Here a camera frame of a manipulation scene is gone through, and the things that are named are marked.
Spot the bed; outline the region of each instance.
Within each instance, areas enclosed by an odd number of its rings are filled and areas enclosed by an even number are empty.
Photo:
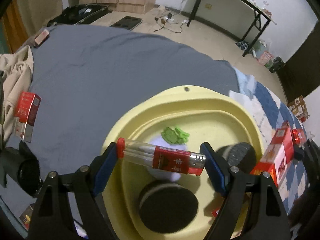
[[[127,111],[179,85],[196,85],[224,95],[232,90],[248,94],[265,145],[283,121],[302,127],[280,99],[227,61],[212,60],[191,47],[158,35],[92,26],[50,27],[50,37],[32,49],[34,74],[30,92],[41,98],[33,130],[31,151],[39,160],[41,177],[55,170],[71,173],[100,154],[113,125]],[[7,146],[18,148],[11,136]],[[288,212],[307,184],[302,163],[291,165],[280,188]],[[8,177],[0,187],[2,205],[19,220],[35,199]],[[74,218],[81,222],[74,196]]]

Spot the black table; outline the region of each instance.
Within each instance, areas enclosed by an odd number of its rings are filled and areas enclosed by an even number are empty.
[[[245,55],[248,54],[248,52],[250,51],[252,46],[255,44],[255,42],[258,40],[258,38],[261,36],[263,31],[267,28],[270,21],[272,21],[274,24],[276,24],[276,23],[264,11],[262,11],[262,9],[259,8],[258,6],[254,5],[253,3],[251,3],[248,0],[241,0],[241,1],[244,2],[246,5],[248,5],[249,7],[251,7],[254,10],[254,20],[253,20],[251,26],[249,27],[249,29],[247,30],[247,32],[245,33],[245,35],[242,37],[241,41],[244,41],[244,39],[246,38],[246,36],[250,32],[250,30],[253,28],[253,26],[255,26],[259,30],[258,35],[253,39],[253,41],[249,44],[249,47],[242,54],[242,56],[244,57]],[[194,5],[192,12],[191,12],[191,15],[189,17],[189,21],[188,21],[187,26],[189,26],[190,22],[195,18],[196,13],[199,8],[199,5],[200,5],[200,2],[201,2],[201,0],[196,0],[196,3]],[[267,22],[262,26],[262,28],[261,28],[261,16],[265,17],[267,20]]]

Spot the floor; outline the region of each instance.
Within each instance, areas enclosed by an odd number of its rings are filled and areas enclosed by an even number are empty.
[[[157,32],[154,30],[161,27],[156,23],[155,17],[164,15],[159,13],[158,9],[154,8],[146,14],[136,14],[127,12],[112,12],[97,21],[93,25],[110,26],[125,16],[134,16],[143,19],[143,22],[135,27],[132,31],[139,33],[152,33],[165,36],[173,41],[186,44],[195,50],[208,55],[209,57],[218,60],[224,59],[230,64],[245,74],[255,76],[256,80],[268,87],[274,92],[284,103],[287,103],[283,88],[277,74],[272,74],[269,70],[260,65],[252,55],[242,57],[242,50],[239,49],[235,41],[225,34],[195,20],[192,21],[189,27],[185,24],[182,26],[182,33],[174,33],[167,29],[162,29]],[[186,17],[178,14],[173,16],[175,22],[182,22]],[[169,24],[165,26],[179,32],[181,24]]]

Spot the plastic tub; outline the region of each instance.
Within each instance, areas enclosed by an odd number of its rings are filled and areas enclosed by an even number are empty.
[[[217,150],[244,141],[254,147],[258,160],[262,156],[260,132],[250,114],[231,98],[196,86],[165,90],[130,110],[114,125],[102,152],[119,137],[148,143],[167,126],[179,126],[190,133],[187,143],[189,151],[199,152],[203,142],[209,142]],[[119,161],[111,174],[102,195],[111,224],[120,240],[203,239],[214,221],[211,212],[222,202],[205,170],[201,176],[183,174],[177,182],[195,194],[199,209],[195,219],[186,228],[172,234],[150,231],[138,216],[139,193],[153,180],[144,166],[126,161]],[[241,230],[245,214],[244,205],[236,231]]]

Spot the beige cloth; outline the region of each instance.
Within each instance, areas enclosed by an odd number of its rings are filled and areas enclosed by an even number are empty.
[[[3,74],[3,105],[0,123],[1,148],[9,139],[14,125],[14,108],[21,91],[28,91],[33,73],[33,56],[29,46],[15,54],[0,54]]]

